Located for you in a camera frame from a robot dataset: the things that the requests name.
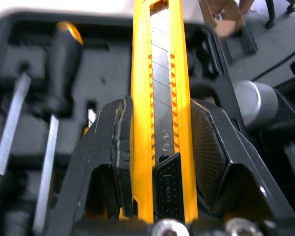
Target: screwdriver shaft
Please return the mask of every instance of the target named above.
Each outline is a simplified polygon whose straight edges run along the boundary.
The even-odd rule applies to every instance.
[[[51,115],[47,148],[46,148],[46,153],[45,153],[45,158],[43,163],[43,171],[41,175],[40,188],[38,193],[36,212],[35,212],[34,224],[33,224],[33,231],[35,235],[42,234],[44,224],[45,224],[49,190],[50,190],[53,164],[54,164],[55,151],[56,151],[58,126],[59,126],[58,119],[54,117],[54,115]]]
[[[0,175],[4,175],[16,126],[22,109],[25,96],[30,88],[30,77],[23,73],[14,87],[11,106],[5,122],[3,135],[0,141]]]

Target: chair wheel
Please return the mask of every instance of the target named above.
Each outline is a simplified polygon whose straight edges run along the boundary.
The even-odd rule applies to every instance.
[[[269,29],[271,29],[273,26],[274,26],[273,21],[268,21],[268,22],[266,23],[266,25],[265,25],[265,28],[266,28],[267,30],[269,30]]]
[[[286,9],[287,13],[291,14],[295,12],[295,7],[292,5],[289,5],[288,8]]]

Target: screwdriver handle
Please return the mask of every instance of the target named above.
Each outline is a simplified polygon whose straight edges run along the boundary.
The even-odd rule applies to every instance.
[[[51,114],[57,117],[70,112],[72,85],[76,76],[83,41],[76,27],[68,22],[60,22],[47,61],[47,97],[36,113],[44,118]]]

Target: metal bolt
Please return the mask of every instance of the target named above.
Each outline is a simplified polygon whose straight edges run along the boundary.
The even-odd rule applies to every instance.
[[[189,232],[182,223],[163,219],[154,225],[151,236],[189,236]]]
[[[226,223],[226,231],[232,236],[263,236],[259,228],[249,220],[233,218]]]

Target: screwdriver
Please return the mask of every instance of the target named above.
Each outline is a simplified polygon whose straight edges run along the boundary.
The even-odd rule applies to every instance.
[[[33,110],[34,115],[48,120],[51,114],[57,117],[70,115],[72,85],[76,76],[83,47],[77,28],[68,23],[56,25],[53,43],[47,58],[47,96]]]
[[[30,77],[23,73],[16,81],[11,105],[7,114],[2,138],[0,141],[0,235],[3,235],[4,209],[8,200],[14,199],[24,189],[24,178],[19,179],[6,172],[10,150],[16,126],[22,110],[23,101],[30,88]]]
[[[66,116],[71,110],[72,84],[83,47],[82,37],[74,25],[60,22],[56,27],[57,31],[47,63],[49,75],[47,97],[35,110],[35,114],[42,118],[50,117],[47,148],[33,223],[35,235],[41,235],[45,225],[59,127],[57,117]]]

